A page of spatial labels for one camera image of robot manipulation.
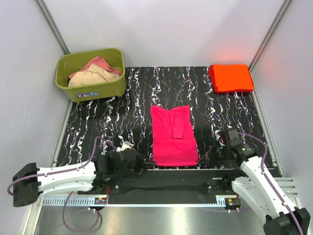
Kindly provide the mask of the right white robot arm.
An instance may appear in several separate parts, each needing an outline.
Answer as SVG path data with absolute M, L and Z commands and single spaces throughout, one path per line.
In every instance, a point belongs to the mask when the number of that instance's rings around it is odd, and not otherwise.
M 267 235 L 305 235 L 308 232 L 310 213 L 291 201 L 264 165 L 253 147 L 247 144 L 232 146 L 220 143 L 215 149 L 218 160 L 230 160 L 240 168 L 240 177 L 222 181 L 228 194 L 241 196 L 263 221 Z

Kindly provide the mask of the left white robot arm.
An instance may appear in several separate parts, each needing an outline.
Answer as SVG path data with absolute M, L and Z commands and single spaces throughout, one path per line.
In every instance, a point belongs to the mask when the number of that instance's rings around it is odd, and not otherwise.
M 155 161 L 125 145 L 102 157 L 91 156 L 80 164 L 61 167 L 27 164 L 13 176 L 7 192 L 16 208 L 31 205 L 42 197 L 71 192 L 108 195 L 111 188 L 119 188 L 120 175 L 141 174 L 155 165 Z

